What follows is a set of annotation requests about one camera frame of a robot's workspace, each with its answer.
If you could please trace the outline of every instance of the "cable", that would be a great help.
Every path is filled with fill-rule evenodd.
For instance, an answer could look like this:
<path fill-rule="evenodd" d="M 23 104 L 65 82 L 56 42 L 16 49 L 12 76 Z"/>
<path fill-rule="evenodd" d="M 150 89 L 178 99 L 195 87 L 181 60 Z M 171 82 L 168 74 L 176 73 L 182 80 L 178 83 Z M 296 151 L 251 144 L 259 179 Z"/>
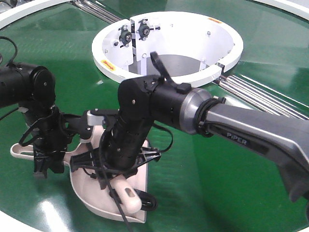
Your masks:
<path fill-rule="evenodd" d="M 107 186 L 108 186 L 108 188 L 109 188 L 109 190 L 110 190 L 110 193 L 111 193 L 111 195 L 112 195 L 112 198 L 114 199 L 114 201 L 115 201 L 115 203 L 116 203 L 116 206 L 117 206 L 117 208 L 118 208 L 118 210 L 119 210 L 119 212 L 120 212 L 120 214 L 121 214 L 122 219 L 124 220 L 124 222 L 125 222 L 125 224 L 126 224 L 126 227 L 127 227 L 128 231 L 129 231 L 129 232 L 133 232 L 133 230 L 132 230 L 132 228 L 131 228 L 131 226 L 130 226 L 130 224 L 129 224 L 127 218 L 126 218 L 126 215 L 125 215 L 124 211 L 123 211 L 122 208 L 121 208 L 121 205 L 120 205 L 120 203 L 119 203 L 119 201 L 118 201 L 118 199 L 117 199 L 117 196 L 115 195 L 115 193 L 114 193 L 114 191 L 113 191 L 113 189 L 112 189 L 112 186 L 111 186 L 111 184 L 110 184 L 110 181 L 109 181 L 109 179 L 107 178 L 105 169 L 104 169 L 104 167 L 103 167 L 103 162 L 102 162 L 102 158 L 101 158 L 101 157 L 102 157 L 102 142 L 103 142 L 104 137 L 105 137 L 105 135 L 106 135 L 106 131 L 107 131 L 107 129 L 104 131 L 104 133 L 102 134 L 102 136 L 101 136 L 101 138 L 100 138 L 99 149 L 98 149 L 98 152 L 99 152 L 99 161 L 100 161 L 100 165 L 101 165 L 101 170 L 102 170 L 102 172 L 103 172 L 105 182 L 106 182 L 106 184 L 107 184 Z"/>
<path fill-rule="evenodd" d="M 173 142 L 174 142 L 173 133 L 172 133 L 169 129 L 167 129 L 167 128 L 165 128 L 165 127 L 162 127 L 162 126 L 160 126 L 160 125 L 158 125 L 158 124 L 155 124 L 155 123 L 154 123 L 154 127 L 157 128 L 157 129 L 159 129 L 159 130 L 161 130 L 161 131 L 165 131 L 165 132 L 167 132 L 167 133 L 169 133 L 169 134 L 171 135 L 171 141 L 170 141 L 170 144 L 168 145 L 168 147 L 165 148 L 165 149 L 163 149 L 163 150 L 158 150 L 159 153 L 167 152 L 167 151 L 172 147 Z"/>
<path fill-rule="evenodd" d="M 15 53 L 14 53 L 14 55 L 12 56 L 12 58 L 11 58 L 11 59 L 9 60 L 9 62 L 8 62 L 8 65 L 10 66 L 10 65 L 13 63 L 13 60 L 15 59 L 15 57 L 17 56 L 17 53 L 18 53 L 17 46 L 16 46 L 16 44 L 14 43 L 14 41 L 11 40 L 11 39 L 8 38 L 8 37 L 0 36 L 0 40 L 7 40 L 7 41 L 11 42 L 11 43 L 14 45 Z"/>
<path fill-rule="evenodd" d="M 15 108 L 15 109 L 13 109 L 13 110 L 11 110 L 11 111 L 9 111 L 9 112 L 7 112 L 5 115 L 1 116 L 1 117 L 0 117 L 0 121 L 1 121 L 2 119 L 4 119 L 5 117 L 7 117 L 8 115 L 10 115 L 11 113 L 15 112 L 16 110 L 18 110 L 18 107 Z"/>

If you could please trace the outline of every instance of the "screw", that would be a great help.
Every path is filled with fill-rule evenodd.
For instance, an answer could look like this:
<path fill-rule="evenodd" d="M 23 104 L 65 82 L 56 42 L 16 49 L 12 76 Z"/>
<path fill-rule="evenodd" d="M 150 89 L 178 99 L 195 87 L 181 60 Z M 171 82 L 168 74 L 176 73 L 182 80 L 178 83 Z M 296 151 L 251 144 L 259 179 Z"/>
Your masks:
<path fill-rule="evenodd" d="M 143 32 L 142 32 L 142 34 L 143 34 L 143 35 L 145 35 L 145 36 L 148 36 L 148 35 L 149 35 L 149 33 L 150 33 L 149 28 L 144 28 L 144 30 L 143 30 Z"/>
<path fill-rule="evenodd" d="M 127 34 L 125 40 L 127 42 L 130 42 L 132 40 L 132 35 L 131 34 Z"/>

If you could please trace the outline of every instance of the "yellow sticker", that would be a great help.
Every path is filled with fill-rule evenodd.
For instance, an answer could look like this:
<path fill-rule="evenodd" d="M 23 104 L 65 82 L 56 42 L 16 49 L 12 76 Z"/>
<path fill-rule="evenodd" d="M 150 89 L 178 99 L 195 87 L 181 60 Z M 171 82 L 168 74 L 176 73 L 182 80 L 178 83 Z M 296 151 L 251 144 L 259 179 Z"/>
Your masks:
<path fill-rule="evenodd" d="M 211 20 L 211 21 L 214 21 L 214 22 L 216 22 L 216 23 L 222 23 L 220 20 L 218 20 L 218 19 L 215 19 L 215 18 L 208 18 L 209 20 Z"/>
<path fill-rule="evenodd" d="M 111 70 L 111 71 L 115 71 L 115 66 L 113 66 L 113 64 L 112 63 L 110 63 L 109 61 L 107 61 L 107 60 L 101 60 L 101 63 L 102 64 L 104 64 L 109 70 Z"/>

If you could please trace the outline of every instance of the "white plastic part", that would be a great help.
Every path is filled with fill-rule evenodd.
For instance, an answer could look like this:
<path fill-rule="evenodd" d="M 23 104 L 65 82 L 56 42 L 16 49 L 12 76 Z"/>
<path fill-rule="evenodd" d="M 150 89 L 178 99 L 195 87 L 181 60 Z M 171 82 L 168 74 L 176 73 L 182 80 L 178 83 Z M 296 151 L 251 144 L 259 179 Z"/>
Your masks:
<path fill-rule="evenodd" d="M 254 0 L 291 12 L 299 17 L 309 20 L 308 0 Z"/>
<path fill-rule="evenodd" d="M 113 178 L 111 180 L 111 186 L 116 190 L 127 212 L 134 214 L 141 209 L 140 198 L 123 175 Z"/>
<path fill-rule="evenodd" d="M 11 146 L 11 155 L 15 158 L 24 160 L 33 160 L 33 146 L 21 146 L 20 144 L 14 144 Z"/>
<path fill-rule="evenodd" d="M 100 137 L 103 132 L 104 129 L 102 126 L 94 127 L 91 139 L 93 148 L 99 146 Z M 33 160 L 32 149 L 30 145 L 22 147 L 19 144 L 15 144 L 11 147 L 11 155 L 20 159 Z M 87 151 L 88 148 L 86 144 L 80 143 L 74 151 L 66 152 L 64 164 L 69 166 L 71 156 L 82 154 Z M 138 196 L 134 189 L 147 191 L 147 169 L 148 165 L 145 164 L 138 168 L 136 175 L 131 176 L 127 180 L 123 176 L 120 176 L 111 181 L 111 185 L 114 186 L 121 201 L 124 203 L 121 207 L 129 222 L 145 223 L 146 221 L 146 212 L 140 210 L 141 201 L 137 199 Z M 101 190 L 99 182 L 96 179 L 90 178 L 82 169 L 78 169 L 73 173 L 70 172 L 70 180 L 75 194 L 91 212 L 104 218 L 123 221 L 114 199 L 110 196 L 108 187 Z M 134 197 L 126 197 L 124 195 L 126 189 L 130 190 L 127 195 L 132 196 L 133 194 Z"/>
<path fill-rule="evenodd" d="M 138 32 L 145 19 L 152 29 L 142 40 Z M 119 39 L 123 25 L 134 25 L 132 42 L 121 47 Z M 106 76 L 120 83 L 123 80 L 146 75 L 146 59 L 156 51 L 159 55 L 179 55 L 200 61 L 200 70 L 189 75 L 176 76 L 176 83 L 188 82 L 193 87 L 207 84 L 222 72 L 237 64 L 243 51 L 241 36 L 229 25 L 200 14 L 187 12 L 152 12 L 131 17 L 109 25 L 100 31 L 92 42 L 92 54 L 96 66 Z M 128 71 L 137 62 L 138 74 Z"/>
<path fill-rule="evenodd" d="M 34 0 L 0 14 L 0 29 L 39 10 L 71 0 Z"/>
<path fill-rule="evenodd" d="M 90 110 L 87 111 L 87 124 L 89 126 L 102 125 L 104 119 L 104 116 L 93 115 Z"/>

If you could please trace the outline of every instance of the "green surface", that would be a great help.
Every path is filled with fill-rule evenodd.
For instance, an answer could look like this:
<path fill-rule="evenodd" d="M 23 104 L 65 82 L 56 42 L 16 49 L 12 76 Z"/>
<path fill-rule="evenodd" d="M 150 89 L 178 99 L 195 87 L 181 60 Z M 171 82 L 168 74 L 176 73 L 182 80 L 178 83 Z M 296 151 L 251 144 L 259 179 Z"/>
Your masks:
<path fill-rule="evenodd" d="M 245 44 L 231 73 L 266 82 L 309 104 L 309 27 L 297 17 L 245 0 L 103 3 L 126 17 L 177 10 L 218 18 L 235 28 Z M 67 3 L 19 20 L 1 35 L 17 43 L 16 61 L 40 64 L 55 74 L 56 103 L 63 112 L 81 114 L 85 109 L 118 108 L 118 84 L 97 70 L 91 54 L 92 40 L 105 26 Z M 4 55 L 12 52 L 8 43 L 0 46 Z M 226 95 L 213 84 L 204 88 Z M 0 115 L 11 108 L 1 109 Z M 301 110 L 309 114 L 308 108 Z M 0 209 L 46 232 L 126 231 L 123 222 L 98 217 L 84 207 L 71 188 L 68 170 L 38 181 L 31 175 L 30 161 L 10 156 L 24 124 L 19 113 L 0 122 Z M 172 131 L 172 150 L 149 165 L 148 191 L 159 207 L 148 213 L 146 224 L 133 223 L 134 231 L 291 232 L 308 225 L 306 201 L 289 202 L 273 163 L 218 137 Z M 154 146 L 169 143 L 169 136 L 155 129 L 149 138 Z"/>

